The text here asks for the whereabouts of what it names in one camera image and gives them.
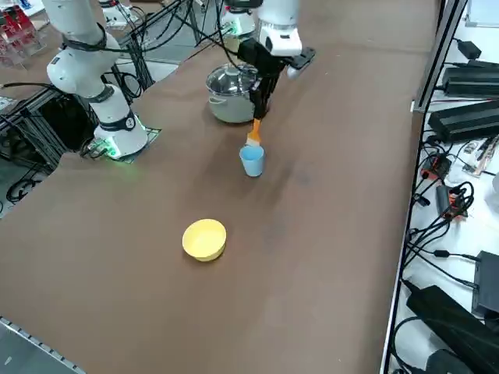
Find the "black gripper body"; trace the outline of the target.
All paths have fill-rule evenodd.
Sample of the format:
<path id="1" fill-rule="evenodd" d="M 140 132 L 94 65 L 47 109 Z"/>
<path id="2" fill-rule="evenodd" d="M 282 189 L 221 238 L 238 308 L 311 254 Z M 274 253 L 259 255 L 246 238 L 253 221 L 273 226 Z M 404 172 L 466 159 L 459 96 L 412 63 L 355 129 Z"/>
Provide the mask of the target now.
<path id="1" fill-rule="evenodd" d="M 258 76 L 262 78 L 279 76 L 288 65 L 283 58 L 273 56 L 253 38 L 246 39 L 239 44 L 237 57 L 253 66 L 258 72 Z"/>

